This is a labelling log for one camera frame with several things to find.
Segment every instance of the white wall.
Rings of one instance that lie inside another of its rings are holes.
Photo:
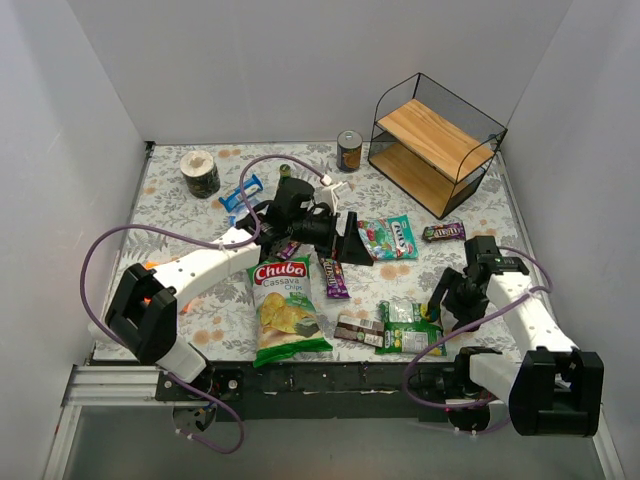
[[[510,125],[505,157],[562,327],[605,362],[607,423],[640,477],[640,4],[575,0]]]
[[[145,140],[367,138],[421,70],[506,122],[570,0],[69,0]]]
[[[64,0],[1,0],[0,32],[0,477],[32,479],[90,348],[80,263],[126,220],[144,145]],[[98,309],[114,249],[93,264]]]

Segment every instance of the floral pattern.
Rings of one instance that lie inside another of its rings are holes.
[[[182,156],[196,149],[206,150],[214,156],[220,174],[221,189],[208,199],[190,195],[179,169]],[[330,174],[334,181],[348,182],[348,188],[343,188],[339,195],[342,212],[355,211],[361,219],[408,215],[420,255],[415,260],[378,262],[373,267],[344,265],[346,284],[352,298],[333,300],[326,297],[322,271],[313,254],[313,301],[322,313],[321,328],[334,350],[301,353],[293,360],[406,362],[411,358],[410,355],[375,355],[372,347],[334,339],[333,329],[338,315],[348,313],[360,318],[375,318],[376,305],[381,299],[426,302],[447,266],[456,269],[465,266],[464,246],[459,240],[433,244],[420,240],[424,227],[440,222],[368,165],[366,146],[364,150],[361,168],[348,174],[337,169],[336,145],[331,143],[156,146],[148,162],[132,222],[213,240],[229,228],[228,214],[217,198],[233,191],[238,184],[240,171],[248,160],[265,154],[286,154],[319,167]],[[259,194],[261,199],[273,198],[281,163],[279,160],[266,161],[254,167],[253,173],[265,186]],[[491,234],[496,236],[499,244],[523,248],[521,232],[512,214],[500,169],[495,161],[476,194],[443,222],[463,222],[468,237]],[[292,174],[311,178],[298,165],[293,166]],[[193,249],[192,245],[161,235],[132,231],[125,240],[114,279],[119,279],[123,270],[132,263],[169,262]],[[311,254],[312,249],[303,246],[299,253]],[[449,331],[455,320],[445,313],[443,323],[445,330]],[[195,298],[178,316],[179,334],[210,360],[253,360],[257,326],[251,287],[245,272],[227,278]],[[502,350],[507,358],[519,358],[513,338],[502,319],[450,341],[447,344],[448,359],[453,359],[460,347],[467,345],[492,346]],[[130,352],[115,344],[98,343],[94,351],[95,360],[132,358]],[[442,361],[443,358],[427,357],[425,360]]]

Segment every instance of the chulbo chip bag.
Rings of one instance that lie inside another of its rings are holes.
[[[318,326],[311,302],[309,257],[265,262],[248,270],[260,326],[254,367],[298,352],[332,349]]]

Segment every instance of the wooden board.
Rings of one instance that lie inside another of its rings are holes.
[[[391,180],[404,188],[409,195],[439,217],[454,190],[453,183],[445,179],[433,167],[399,143],[371,158],[371,163]],[[467,186],[456,185],[454,195]]]
[[[452,182],[465,179],[493,156],[490,148],[478,147],[477,140],[415,98],[378,120],[378,124]],[[458,176],[460,163],[474,148]]]

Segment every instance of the gray floor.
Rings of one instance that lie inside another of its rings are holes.
[[[66,479],[596,479],[593,442],[520,437],[511,427],[472,440],[411,420],[247,422],[244,447],[219,455],[174,433],[166,407],[85,407]],[[234,424],[211,438],[235,440]]]

